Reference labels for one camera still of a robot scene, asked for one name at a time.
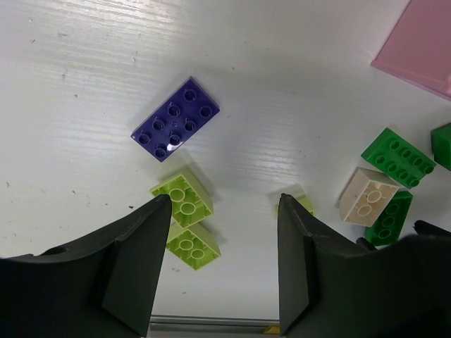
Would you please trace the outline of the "purple lego brick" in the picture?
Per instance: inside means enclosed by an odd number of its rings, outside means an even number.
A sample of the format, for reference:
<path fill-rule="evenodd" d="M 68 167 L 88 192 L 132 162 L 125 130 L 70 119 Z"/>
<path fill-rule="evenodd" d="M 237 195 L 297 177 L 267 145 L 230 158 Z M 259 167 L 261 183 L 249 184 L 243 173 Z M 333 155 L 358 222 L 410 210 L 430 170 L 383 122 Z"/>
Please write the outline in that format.
<path fill-rule="evenodd" d="M 133 131 L 131 138 L 164 162 L 219 112 L 209 93 L 189 77 Z"/>

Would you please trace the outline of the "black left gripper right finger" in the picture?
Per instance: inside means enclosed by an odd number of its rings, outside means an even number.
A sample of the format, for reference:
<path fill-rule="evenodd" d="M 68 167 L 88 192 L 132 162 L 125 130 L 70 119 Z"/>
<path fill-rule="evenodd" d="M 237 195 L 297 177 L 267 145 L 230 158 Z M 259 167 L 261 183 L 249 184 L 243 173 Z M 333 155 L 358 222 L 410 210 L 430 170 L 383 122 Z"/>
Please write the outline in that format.
<path fill-rule="evenodd" d="M 278 207 L 283 337 L 449 337 L 450 233 L 418 220 L 376 249 L 352 242 L 293 196 Z"/>

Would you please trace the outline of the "large pink container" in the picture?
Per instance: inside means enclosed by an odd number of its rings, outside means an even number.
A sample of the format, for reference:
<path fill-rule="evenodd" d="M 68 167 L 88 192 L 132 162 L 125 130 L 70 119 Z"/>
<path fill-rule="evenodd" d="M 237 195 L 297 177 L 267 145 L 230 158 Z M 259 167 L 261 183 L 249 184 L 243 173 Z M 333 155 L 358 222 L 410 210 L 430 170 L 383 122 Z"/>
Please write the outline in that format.
<path fill-rule="evenodd" d="M 410 1 L 371 66 L 450 100 L 450 1 Z"/>

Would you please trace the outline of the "green long lego brick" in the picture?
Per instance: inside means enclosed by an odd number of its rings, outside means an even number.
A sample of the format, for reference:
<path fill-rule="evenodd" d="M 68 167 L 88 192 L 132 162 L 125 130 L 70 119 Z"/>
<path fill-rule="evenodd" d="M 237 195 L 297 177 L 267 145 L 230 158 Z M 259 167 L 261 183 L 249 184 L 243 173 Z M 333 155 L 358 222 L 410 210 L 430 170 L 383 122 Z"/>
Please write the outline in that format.
<path fill-rule="evenodd" d="M 376 222 L 366 229 L 365 240 L 374 246 L 387 246 L 395 243 L 400 238 L 412 200 L 413 195 L 409 191 L 397 192 Z"/>

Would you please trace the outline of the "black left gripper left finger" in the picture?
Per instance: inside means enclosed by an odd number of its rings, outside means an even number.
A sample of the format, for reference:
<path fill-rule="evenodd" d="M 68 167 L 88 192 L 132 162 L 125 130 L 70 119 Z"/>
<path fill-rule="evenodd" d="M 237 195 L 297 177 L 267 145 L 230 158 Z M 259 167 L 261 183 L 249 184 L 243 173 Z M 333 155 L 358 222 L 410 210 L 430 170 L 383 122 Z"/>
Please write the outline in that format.
<path fill-rule="evenodd" d="M 129 215 L 34 256 L 1 260 L 2 337 L 145 337 L 172 204 Z"/>

